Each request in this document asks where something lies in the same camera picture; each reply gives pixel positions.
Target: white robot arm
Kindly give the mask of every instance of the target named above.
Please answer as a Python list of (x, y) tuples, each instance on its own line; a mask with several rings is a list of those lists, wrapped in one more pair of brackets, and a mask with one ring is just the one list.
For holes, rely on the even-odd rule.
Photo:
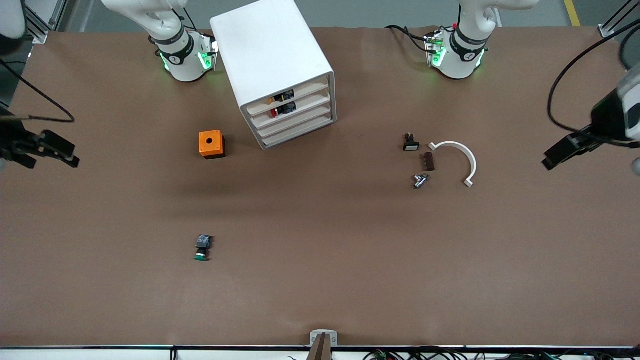
[(429, 64), (444, 76), (464, 79), (480, 65), (484, 47), (497, 23), (492, 8), (530, 9), (540, 0), (459, 0), (460, 23), (453, 31), (441, 31), (427, 41), (435, 54)]
[(195, 81), (215, 67), (218, 44), (209, 36), (186, 30), (173, 12), (188, 0), (102, 0), (109, 10), (140, 25), (160, 49), (164, 67), (179, 81)]

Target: tabletop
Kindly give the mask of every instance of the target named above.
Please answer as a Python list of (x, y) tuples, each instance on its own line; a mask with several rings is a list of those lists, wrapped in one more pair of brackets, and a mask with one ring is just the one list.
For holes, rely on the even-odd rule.
[[(566, 132), (549, 88), (595, 28), (499, 28), (468, 79), (429, 69), (389, 29), (316, 28), (337, 122), (263, 151), (223, 66), (194, 83), (144, 33), (50, 33), (24, 77), (77, 145), (1, 179), (0, 345), (306, 343), (636, 345), (637, 151), (603, 146), (547, 172)], [(617, 45), (576, 64), (554, 112), (571, 126), (624, 75)], [(21, 85), (14, 113), (63, 114)], [(204, 160), (220, 129), (227, 157)], [(418, 152), (403, 152), (415, 134)], [(453, 148), (476, 155), (470, 170)], [(193, 259), (199, 234), (211, 260)]]

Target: yellow tape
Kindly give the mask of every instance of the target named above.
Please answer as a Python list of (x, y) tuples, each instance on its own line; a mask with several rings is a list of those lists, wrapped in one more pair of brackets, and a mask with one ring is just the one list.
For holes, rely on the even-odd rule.
[(569, 14), (571, 25), (580, 26), (580, 19), (578, 19), (578, 13), (575, 12), (573, 0), (564, 0), (564, 6), (566, 7), (566, 12)]

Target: silver metal fitting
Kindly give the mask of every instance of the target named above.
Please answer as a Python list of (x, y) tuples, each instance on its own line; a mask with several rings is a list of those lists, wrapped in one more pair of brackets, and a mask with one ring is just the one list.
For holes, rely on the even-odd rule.
[(427, 174), (422, 175), (414, 175), (413, 180), (415, 180), (415, 184), (413, 184), (414, 189), (422, 188), (422, 185), (427, 182), (429, 176)]

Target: orange cube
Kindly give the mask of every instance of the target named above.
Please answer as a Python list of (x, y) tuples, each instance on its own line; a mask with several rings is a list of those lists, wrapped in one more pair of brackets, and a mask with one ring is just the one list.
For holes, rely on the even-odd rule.
[(219, 159), (227, 156), (225, 153), (225, 137), (220, 130), (203, 131), (198, 141), (200, 155), (205, 159)]

